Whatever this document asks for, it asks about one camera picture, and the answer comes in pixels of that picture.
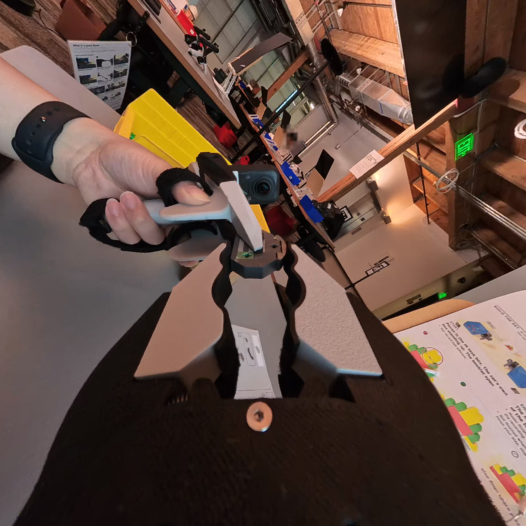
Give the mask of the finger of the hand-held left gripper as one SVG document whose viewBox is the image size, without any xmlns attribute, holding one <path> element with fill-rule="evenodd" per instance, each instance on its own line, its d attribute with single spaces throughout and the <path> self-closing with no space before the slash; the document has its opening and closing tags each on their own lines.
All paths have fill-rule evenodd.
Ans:
<svg viewBox="0 0 526 526">
<path fill-rule="evenodd" d="M 236 233 L 254 250 L 263 248 L 262 229 L 237 181 L 224 181 L 220 191 L 230 206 L 231 223 Z"/>
</svg>

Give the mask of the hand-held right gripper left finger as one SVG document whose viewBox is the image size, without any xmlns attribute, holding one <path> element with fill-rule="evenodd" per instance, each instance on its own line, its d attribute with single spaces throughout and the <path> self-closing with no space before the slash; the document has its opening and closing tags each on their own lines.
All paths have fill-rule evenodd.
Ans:
<svg viewBox="0 0 526 526">
<path fill-rule="evenodd" d="M 134 373 L 136 380 L 176 378 L 189 390 L 208 379 L 235 397 L 239 356 L 226 309 L 232 243 L 223 242 L 172 289 Z"/>
</svg>

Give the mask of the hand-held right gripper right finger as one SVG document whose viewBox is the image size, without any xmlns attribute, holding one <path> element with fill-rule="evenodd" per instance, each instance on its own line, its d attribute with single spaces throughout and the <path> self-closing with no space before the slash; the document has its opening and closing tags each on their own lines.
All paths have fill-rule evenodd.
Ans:
<svg viewBox="0 0 526 526">
<path fill-rule="evenodd" d="M 349 295 L 296 246 L 287 246 L 283 262 L 281 395 L 297 398 L 308 381 L 319 380 L 330 396 L 351 399 L 347 378 L 381 378 L 382 370 Z"/>
</svg>

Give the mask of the person's left hand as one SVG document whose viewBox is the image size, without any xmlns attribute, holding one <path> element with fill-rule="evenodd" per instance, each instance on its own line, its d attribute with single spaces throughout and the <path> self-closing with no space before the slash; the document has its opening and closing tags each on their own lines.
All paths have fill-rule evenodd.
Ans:
<svg viewBox="0 0 526 526">
<path fill-rule="evenodd" d="M 171 168 L 140 144 L 89 118 L 65 124 L 53 148 L 55 177 L 76 187 L 89 205 L 108 198 L 104 216 L 113 236 L 130 245 L 159 245 L 166 230 L 149 215 L 144 200 L 158 199 L 156 180 Z"/>
</svg>

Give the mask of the yellow plastic bin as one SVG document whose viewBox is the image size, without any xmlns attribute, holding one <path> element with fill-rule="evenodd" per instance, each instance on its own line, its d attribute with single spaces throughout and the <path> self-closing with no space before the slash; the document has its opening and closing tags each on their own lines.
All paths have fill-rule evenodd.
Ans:
<svg viewBox="0 0 526 526">
<path fill-rule="evenodd" d="M 231 223 L 230 206 L 219 184 L 235 180 L 264 231 L 258 207 L 267 198 L 277 198 L 279 174 L 275 168 L 264 163 L 231 164 L 153 89 L 128 106 L 115 133 L 171 165 L 156 181 L 159 198 L 144 202 L 158 225 L 220 220 Z M 180 203 L 172 189 L 183 181 L 196 184 L 208 195 L 208 201 L 198 206 Z"/>
</svg>

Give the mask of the row of blue parts bins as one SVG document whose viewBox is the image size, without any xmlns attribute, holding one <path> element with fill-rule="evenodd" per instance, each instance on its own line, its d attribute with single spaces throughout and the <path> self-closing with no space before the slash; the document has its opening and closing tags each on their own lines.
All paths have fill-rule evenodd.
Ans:
<svg viewBox="0 0 526 526">
<path fill-rule="evenodd" d="M 294 205 L 297 206 L 301 210 L 303 215 L 305 217 L 308 217 L 309 221 L 311 221 L 313 224 L 321 223 L 323 220 L 323 216 L 319 213 L 317 208 L 312 203 L 311 195 L 305 193 L 305 191 L 308 190 L 308 188 L 299 188 L 297 187 L 297 185 L 294 184 L 294 182 L 296 182 L 297 177 L 293 173 L 290 164 L 287 161 L 282 160 L 281 157 L 278 155 L 278 149 L 273 139 L 268 138 L 267 133 L 261 134 L 256 138 L 258 142 L 260 142 L 262 146 L 266 149 L 268 155 L 272 160 L 272 163 L 277 168 L 281 179 L 284 181 L 288 189 L 288 193 L 290 194 Z"/>
</svg>

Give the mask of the brick instruction booklet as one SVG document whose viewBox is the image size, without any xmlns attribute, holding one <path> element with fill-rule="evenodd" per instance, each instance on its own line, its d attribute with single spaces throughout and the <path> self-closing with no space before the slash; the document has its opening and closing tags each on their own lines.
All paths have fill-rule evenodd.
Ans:
<svg viewBox="0 0 526 526">
<path fill-rule="evenodd" d="M 239 358 L 235 399 L 275 398 L 259 332 L 231 325 Z"/>
</svg>

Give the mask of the cardboard box black flap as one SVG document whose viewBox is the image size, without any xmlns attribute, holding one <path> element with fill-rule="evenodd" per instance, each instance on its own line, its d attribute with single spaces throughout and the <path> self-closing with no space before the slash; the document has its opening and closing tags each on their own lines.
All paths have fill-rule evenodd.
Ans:
<svg viewBox="0 0 526 526">
<path fill-rule="evenodd" d="M 323 149 L 315 167 L 309 172 L 307 178 L 307 186 L 313 193 L 320 193 L 333 163 L 332 155 Z"/>
</svg>

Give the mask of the long wooden workbench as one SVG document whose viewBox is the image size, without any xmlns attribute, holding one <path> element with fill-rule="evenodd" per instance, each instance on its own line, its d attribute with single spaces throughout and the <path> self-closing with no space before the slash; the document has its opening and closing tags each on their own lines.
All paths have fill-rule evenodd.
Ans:
<svg viewBox="0 0 526 526">
<path fill-rule="evenodd" d="M 207 106 L 222 114 L 231 127 L 238 129 L 241 122 L 228 96 L 219 88 L 212 73 L 205 65 L 200 65 L 188 53 L 185 34 L 181 30 L 174 13 L 165 1 L 159 1 L 160 10 L 156 14 L 145 1 L 127 1 L 130 7 L 142 16 L 148 13 L 147 26 L 162 43 L 161 49 L 167 49 L 168 60 L 173 62 L 174 70 Z"/>
</svg>

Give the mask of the black white device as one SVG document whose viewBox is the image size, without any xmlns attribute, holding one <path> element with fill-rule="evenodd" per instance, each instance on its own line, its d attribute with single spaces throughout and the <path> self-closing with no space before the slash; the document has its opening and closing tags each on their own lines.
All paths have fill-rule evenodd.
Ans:
<svg viewBox="0 0 526 526">
<path fill-rule="evenodd" d="M 210 53 L 219 53 L 219 46 L 211 41 L 210 35 L 197 26 L 194 26 L 193 33 L 185 35 L 184 39 L 188 45 L 188 53 L 194 56 L 200 65 L 207 63 Z"/>
</svg>

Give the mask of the black wrist watch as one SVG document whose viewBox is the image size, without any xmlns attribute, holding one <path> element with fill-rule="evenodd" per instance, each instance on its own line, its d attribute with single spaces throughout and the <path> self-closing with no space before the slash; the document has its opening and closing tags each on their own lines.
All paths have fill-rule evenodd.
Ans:
<svg viewBox="0 0 526 526">
<path fill-rule="evenodd" d="M 12 148 L 27 167 L 50 181 L 59 182 L 51 168 L 54 144 L 64 126 L 77 118 L 88 118 L 88 115 L 61 101 L 43 102 L 21 120 Z"/>
</svg>

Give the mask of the black hanging panel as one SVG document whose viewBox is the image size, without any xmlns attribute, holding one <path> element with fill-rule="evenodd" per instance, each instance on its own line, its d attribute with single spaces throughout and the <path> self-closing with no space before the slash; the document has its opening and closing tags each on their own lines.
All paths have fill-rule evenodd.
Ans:
<svg viewBox="0 0 526 526">
<path fill-rule="evenodd" d="M 466 6 L 466 1 L 394 2 L 415 128 L 460 94 Z"/>
</svg>

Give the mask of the round metal duct pipe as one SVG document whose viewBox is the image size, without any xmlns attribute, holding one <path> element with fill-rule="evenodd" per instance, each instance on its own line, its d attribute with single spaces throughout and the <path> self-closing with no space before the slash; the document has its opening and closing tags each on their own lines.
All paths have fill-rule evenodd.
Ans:
<svg viewBox="0 0 526 526">
<path fill-rule="evenodd" d="M 316 46 L 315 37 L 312 37 L 312 39 L 308 43 L 306 43 L 306 50 L 308 51 L 309 57 L 312 62 L 313 72 L 318 71 L 321 67 L 322 60 L 320 58 L 320 54 Z M 327 92 L 325 91 L 321 78 L 322 75 L 322 69 L 320 69 L 319 75 L 314 79 L 313 84 L 315 86 L 315 90 L 317 92 L 321 105 L 325 111 L 326 117 L 329 121 L 331 121 L 332 124 L 337 126 L 339 124 L 339 119 L 334 108 L 332 107 L 332 103 L 330 102 L 329 97 L 327 96 Z"/>
</svg>

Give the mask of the metal air duct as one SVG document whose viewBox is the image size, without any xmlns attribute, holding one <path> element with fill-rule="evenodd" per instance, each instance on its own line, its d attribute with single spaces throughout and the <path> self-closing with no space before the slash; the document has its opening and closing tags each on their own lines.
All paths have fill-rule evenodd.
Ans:
<svg viewBox="0 0 526 526">
<path fill-rule="evenodd" d="M 393 89 L 361 75 L 342 74 L 338 81 L 354 101 L 402 124 L 413 124 L 410 102 Z"/>
</svg>

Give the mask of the metal ceiling rail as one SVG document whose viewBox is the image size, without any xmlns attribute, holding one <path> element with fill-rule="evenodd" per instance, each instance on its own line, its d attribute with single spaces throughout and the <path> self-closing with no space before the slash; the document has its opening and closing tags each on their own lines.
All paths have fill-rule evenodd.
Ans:
<svg viewBox="0 0 526 526">
<path fill-rule="evenodd" d="M 510 217 L 506 216 L 505 214 L 497 210 L 495 207 L 491 206 L 490 203 L 473 195 L 467 189 L 461 187 L 457 183 L 460 174 L 458 169 L 454 168 L 447 171 L 445 174 L 439 174 L 430 166 L 418 159 L 418 157 L 413 155 L 410 150 L 404 151 L 403 155 L 409 158 L 411 161 L 415 162 L 420 167 L 427 169 L 428 171 L 430 171 L 430 173 L 438 177 L 435 186 L 439 194 L 445 194 L 449 191 L 455 191 L 465 201 L 469 202 L 471 205 L 478 208 L 478 210 L 491 217 L 493 220 L 502 225 L 508 231 L 512 232 L 514 235 L 519 237 L 522 241 L 525 241 L 525 227 L 516 223 Z"/>
</svg>

